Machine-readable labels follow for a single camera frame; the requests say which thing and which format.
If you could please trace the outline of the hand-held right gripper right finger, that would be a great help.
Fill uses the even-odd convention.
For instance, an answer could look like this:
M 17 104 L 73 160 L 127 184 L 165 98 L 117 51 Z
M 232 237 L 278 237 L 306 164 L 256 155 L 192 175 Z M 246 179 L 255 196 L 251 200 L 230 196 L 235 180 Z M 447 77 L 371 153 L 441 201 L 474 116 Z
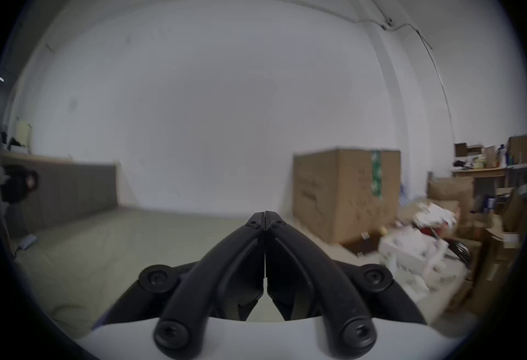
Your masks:
M 329 351 L 339 359 L 359 358 L 374 347 L 374 318 L 426 325 L 385 266 L 334 260 L 272 211 L 266 212 L 266 275 L 284 320 L 322 317 Z

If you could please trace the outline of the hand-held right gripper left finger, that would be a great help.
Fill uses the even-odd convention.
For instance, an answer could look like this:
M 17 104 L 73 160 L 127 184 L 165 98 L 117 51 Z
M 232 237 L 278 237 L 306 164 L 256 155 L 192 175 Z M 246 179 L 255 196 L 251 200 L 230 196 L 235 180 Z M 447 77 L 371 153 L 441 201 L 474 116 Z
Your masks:
M 264 292 L 264 218 L 253 214 L 199 261 L 144 268 L 97 327 L 156 318 L 158 350 L 172 359 L 196 359 L 210 317 L 244 322 Z

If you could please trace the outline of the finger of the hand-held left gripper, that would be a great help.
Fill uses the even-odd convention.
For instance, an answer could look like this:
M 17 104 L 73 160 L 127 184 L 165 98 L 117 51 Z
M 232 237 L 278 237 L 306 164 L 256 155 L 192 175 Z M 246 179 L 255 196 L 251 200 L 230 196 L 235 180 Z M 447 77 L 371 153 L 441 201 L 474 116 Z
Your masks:
M 5 203 L 20 203 L 39 186 L 39 174 L 22 165 L 4 166 L 6 181 L 2 184 L 2 200 Z

